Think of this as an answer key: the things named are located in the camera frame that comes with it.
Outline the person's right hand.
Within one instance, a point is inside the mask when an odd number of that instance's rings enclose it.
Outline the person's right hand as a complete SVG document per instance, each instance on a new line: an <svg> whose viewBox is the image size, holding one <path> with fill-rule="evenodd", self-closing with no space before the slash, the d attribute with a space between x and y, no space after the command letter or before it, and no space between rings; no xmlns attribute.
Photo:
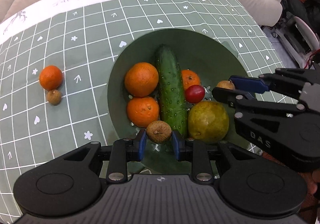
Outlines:
<svg viewBox="0 0 320 224"><path fill-rule="evenodd" d="M304 174L304 178L308 186L308 192L319 200L320 169Z"/></svg>

